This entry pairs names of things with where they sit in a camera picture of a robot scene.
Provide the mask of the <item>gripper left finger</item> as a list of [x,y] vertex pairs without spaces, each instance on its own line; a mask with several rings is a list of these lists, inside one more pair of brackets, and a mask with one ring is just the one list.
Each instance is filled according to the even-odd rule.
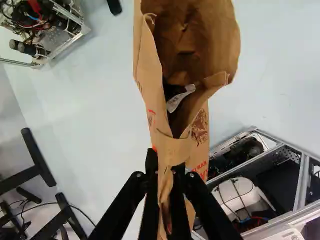
[[145,173],[133,172],[89,235],[90,240],[121,240],[139,205],[145,199],[139,240],[158,238],[158,155],[147,149]]

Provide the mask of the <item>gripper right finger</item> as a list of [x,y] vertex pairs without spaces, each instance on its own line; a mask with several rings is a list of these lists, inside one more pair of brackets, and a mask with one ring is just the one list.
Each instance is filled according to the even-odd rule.
[[169,209],[172,233],[167,234],[169,240],[192,239],[185,200],[193,206],[210,240],[242,239],[197,172],[186,172],[184,163],[173,166],[171,171],[173,187],[169,194]]

